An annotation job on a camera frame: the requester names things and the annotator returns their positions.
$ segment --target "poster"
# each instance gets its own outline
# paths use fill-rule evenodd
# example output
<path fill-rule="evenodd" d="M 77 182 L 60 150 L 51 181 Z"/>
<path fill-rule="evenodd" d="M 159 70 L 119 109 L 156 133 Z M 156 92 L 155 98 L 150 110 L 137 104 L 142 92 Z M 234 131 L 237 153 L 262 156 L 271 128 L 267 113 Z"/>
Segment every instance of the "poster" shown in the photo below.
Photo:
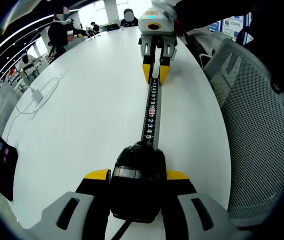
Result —
<path fill-rule="evenodd" d="M 217 21 L 215 23 L 212 23 L 208 26 L 208 29 L 210 29 L 211 32 L 221 32 L 222 30 L 222 21 Z"/>
<path fill-rule="evenodd" d="M 247 19 L 247 26 L 250 26 L 251 21 L 252 21 L 252 13 L 251 12 L 248 13 L 248 15 L 246 16 L 246 19 Z M 251 42 L 252 40 L 253 40 L 253 37 L 250 34 L 246 33 L 244 43 L 247 44 L 248 42 Z"/>
<path fill-rule="evenodd" d="M 244 26 L 244 16 L 232 16 L 223 20 L 222 32 L 236 41 L 237 36 Z"/>

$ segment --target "window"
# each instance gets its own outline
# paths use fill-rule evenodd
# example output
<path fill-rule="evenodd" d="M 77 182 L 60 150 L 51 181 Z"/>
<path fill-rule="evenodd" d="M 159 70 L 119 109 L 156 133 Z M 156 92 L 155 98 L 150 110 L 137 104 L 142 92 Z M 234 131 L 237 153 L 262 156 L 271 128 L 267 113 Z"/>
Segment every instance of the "window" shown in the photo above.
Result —
<path fill-rule="evenodd" d="M 36 44 L 37 49 L 38 49 L 38 51 L 39 51 L 39 53 L 40 53 L 41 56 L 43 56 L 44 54 L 47 54 L 47 53 L 48 53 L 47 46 L 46 46 L 46 44 L 44 43 L 42 37 L 39 37 L 39 39 L 35 42 L 35 44 Z"/>
<path fill-rule="evenodd" d="M 43 41 L 42 37 L 39 37 L 38 40 L 35 42 L 35 45 L 37 46 L 37 50 L 40 53 L 41 56 L 48 53 L 48 49 L 46 47 L 46 44 Z M 34 49 L 33 45 L 27 50 L 27 54 L 32 55 L 35 58 L 38 58 L 36 50 Z"/>
<path fill-rule="evenodd" d="M 120 20 L 124 19 L 124 10 L 132 9 L 134 16 L 139 19 L 146 10 L 152 7 L 151 0 L 116 0 Z"/>
<path fill-rule="evenodd" d="M 78 11 L 78 15 L 80 17 L 83 29 L 86 29 L 86 27 L 91 27 L 92 22 L 95 22 L 97 25 L 109 23 L 103 0 L 82 7 Z"/>

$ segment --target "mesh chair back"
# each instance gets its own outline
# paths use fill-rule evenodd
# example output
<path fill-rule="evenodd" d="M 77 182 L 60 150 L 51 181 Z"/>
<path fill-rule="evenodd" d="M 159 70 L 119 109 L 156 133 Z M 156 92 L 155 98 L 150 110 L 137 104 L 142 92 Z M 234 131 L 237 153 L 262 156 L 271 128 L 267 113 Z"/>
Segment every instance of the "mesh chair back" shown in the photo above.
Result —
<path fill-rule="evenodd" d="M 204 72 L 229 141 L 230 220 L 238 227 L 259 225 L 284 190 L 284 93 L 257 57 L 229 39 Z"/>

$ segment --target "white tabletop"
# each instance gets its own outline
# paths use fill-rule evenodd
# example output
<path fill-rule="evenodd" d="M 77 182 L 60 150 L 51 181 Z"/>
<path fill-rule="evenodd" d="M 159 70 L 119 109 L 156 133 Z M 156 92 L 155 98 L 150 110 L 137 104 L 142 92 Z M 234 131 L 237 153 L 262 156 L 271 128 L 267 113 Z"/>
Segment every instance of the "white tabletop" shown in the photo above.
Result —
<path fill-rule="evenodd" d="M 24 228 L 41 219 L 44 208 L 75 192 L 91 171 L 113 170 L 121 151 L 141 139 L 148 85 L 142 69 L 137 27 L 103 33 L 81 42 L 49 65 L 32 83 L 41 89 L 67 74 L 36 116 L 19 116 L 8 143 L 17 148 L 12 211 Z M 175 60 L 162 85 L 158 147 L 169 169 L 187 174 L 201 193 L 228 207 L 231 160 L 223 117 L 197 61 L 178 40 Z M 43 89 L 47 92 L 55 80 Z M 27 90 L 17 106 L 31 102 Z M 26 112 L 36 108 L 31 103 Z M 3 133 L 17 116 L 14 109 Z M 123 224 L 112 214 L 105 239 Z M 123 239 L 165 239 L 162 217 L 133 223 Z"/>

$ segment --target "power adapter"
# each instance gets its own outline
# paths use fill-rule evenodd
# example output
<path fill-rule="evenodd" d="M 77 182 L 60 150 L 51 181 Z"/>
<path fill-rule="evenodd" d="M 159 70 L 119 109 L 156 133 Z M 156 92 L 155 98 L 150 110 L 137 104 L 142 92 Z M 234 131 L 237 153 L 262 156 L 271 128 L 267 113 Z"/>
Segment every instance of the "power adapter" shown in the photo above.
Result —
<path fill-rule="evenodd" d="M 37 90 L 31 89 L 31 91 L 32 91 L 32 93 L 33 93 L 33 94 L 32 94 L 32 99 L 33 99 L 33 101 L 34 101 L 37 105 L 39 105 L 40 102 L 42 101 L 42 99 L 44 98 L 43 94 L 40 92 L 39 89 L 37 89 Z"/>

